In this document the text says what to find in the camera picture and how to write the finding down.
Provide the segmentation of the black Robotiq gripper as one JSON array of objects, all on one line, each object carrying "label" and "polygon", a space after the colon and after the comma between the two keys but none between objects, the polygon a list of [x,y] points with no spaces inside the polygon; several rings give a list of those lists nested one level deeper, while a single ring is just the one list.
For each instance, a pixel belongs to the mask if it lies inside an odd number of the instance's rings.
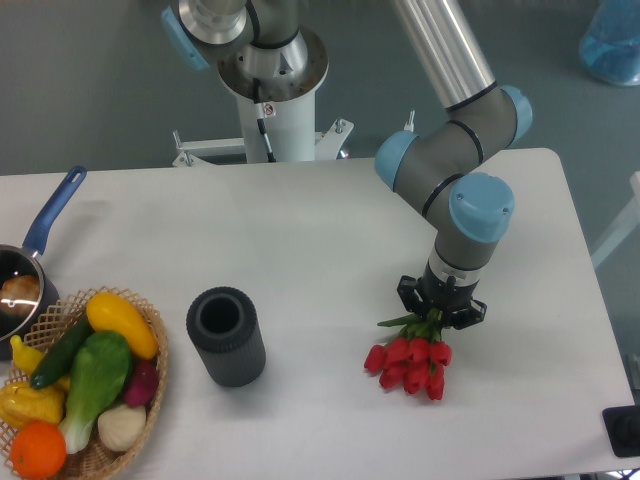
[{"label": "black Robotiq gripper", "polygon": [[449,315],[447,328],[466,329],[483,322],[487,312],[487,305],[473,298],[477,284],[462,285],[453,275],[442,280],[426,272],[420,279],[402,275],[396,291],[407,312],[426,316],[437,309]]}]

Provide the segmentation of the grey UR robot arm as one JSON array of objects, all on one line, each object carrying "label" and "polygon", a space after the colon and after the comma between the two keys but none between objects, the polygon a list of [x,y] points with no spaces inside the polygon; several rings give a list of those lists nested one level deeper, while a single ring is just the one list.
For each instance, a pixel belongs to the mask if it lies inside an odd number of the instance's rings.
[{"label": "grey UR robot arm", "polygon": [[[496,83],[456,2],[393,9],[448,115],[427,137],[394,133],[375,156],[379,178],[436,231],[423,274],[403,277],[397,291],[407,311],[435,309],[442,326],[464,329],[485,317],[474,290],[514,209],[510,187],[480,166],[529,129],[532,109]],[[161,21],[180,57],[197,71],[215,68],[234,94],[248,162],[319,158],[328,140],[315,131],[315,93],[328,58],[295,2],[177,1]]]}]

